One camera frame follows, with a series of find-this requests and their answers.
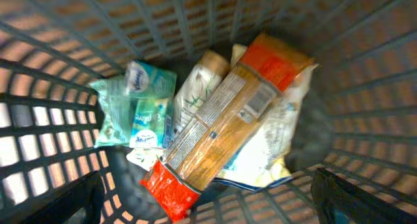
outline grid mesh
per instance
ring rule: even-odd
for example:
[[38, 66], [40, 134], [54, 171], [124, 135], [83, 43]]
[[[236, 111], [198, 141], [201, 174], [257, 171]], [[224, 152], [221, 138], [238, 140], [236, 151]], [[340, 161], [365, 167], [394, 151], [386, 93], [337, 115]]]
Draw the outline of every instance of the grid mesh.
[[[317, 166], [417, 215], [416, 11], [417, 0], [0, 0], [0, 192], [12, 194], [0, 216], [100, 171], [102, 221], [147, 223], [127, 211], [106, 153], [92, 148], [99, 110], [86, 84], [133, 57], [194, 59], [263, 29], [297, 38], [323, 65], [314, 89], [334, 134]], [[314, 168], [199, 206], [183, 222], [318, 223]]]

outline plastic basket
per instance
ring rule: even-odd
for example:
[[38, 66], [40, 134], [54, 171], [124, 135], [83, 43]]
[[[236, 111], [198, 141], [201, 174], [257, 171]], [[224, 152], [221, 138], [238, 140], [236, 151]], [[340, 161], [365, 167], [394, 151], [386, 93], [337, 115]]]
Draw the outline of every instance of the plastic basket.
[[[216, 199], [183, 222], [318, 223], [317, 167], [417, 215], [416, 11], [417, 0], [0, 0], [0, 217], [100, 171], [102, 221], [169, 223], [123, 148], [93, 149], [101, 112], [86, 84], [132, 57], [195, 61], [260, 30], [322, 65], [294, 145], [324, 127], [331, 148], [300, 150], [292, 182]], [[317, 165], [305, 169], [305, 155]]]

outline red label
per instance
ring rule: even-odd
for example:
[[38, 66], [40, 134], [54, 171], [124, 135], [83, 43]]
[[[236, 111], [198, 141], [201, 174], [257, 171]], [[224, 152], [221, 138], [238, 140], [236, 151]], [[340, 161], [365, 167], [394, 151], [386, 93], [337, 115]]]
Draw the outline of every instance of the red label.
[[297, 75], [297, 70], [290, 62], [284, 61], [271, 49], [258, 44], [250, 45], [240, 62], [255, 69], [280, 91], [285, 91]]
[[173, 222], [185, 218], [187, 210], [200, 197], [200, 194], [182, 184], [159, 160], [139, 183], [149, 190]]

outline gray plastic basket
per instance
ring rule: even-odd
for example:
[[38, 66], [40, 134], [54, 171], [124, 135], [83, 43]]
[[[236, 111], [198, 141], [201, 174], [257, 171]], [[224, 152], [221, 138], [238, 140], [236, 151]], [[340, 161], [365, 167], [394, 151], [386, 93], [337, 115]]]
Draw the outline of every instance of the gray plastic basket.
[[0, 217], [100, 171], [102, 221], [169, 223], [125, 148], [93, 149], [101, 112], [86, 84], [134, 57], [193, 63], [261, 30], [322, 65], [287, 157], [298, 172], [195, 207], [183, 223], [318, 223], [317, 167], [417, 215], [416, 12], [417, 0], [0, 0]]

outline brown cap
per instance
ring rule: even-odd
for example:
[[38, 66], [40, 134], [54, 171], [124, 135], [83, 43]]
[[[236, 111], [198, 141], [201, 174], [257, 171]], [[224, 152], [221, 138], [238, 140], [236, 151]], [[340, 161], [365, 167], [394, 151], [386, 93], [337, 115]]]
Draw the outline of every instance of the brown cap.
[[208, 68], [215, 74], [218, 74], [222, 78], [225, 77], [230, 71], [229, 62], [212, 50], [204, 52], [203, 57], [198, 63]]

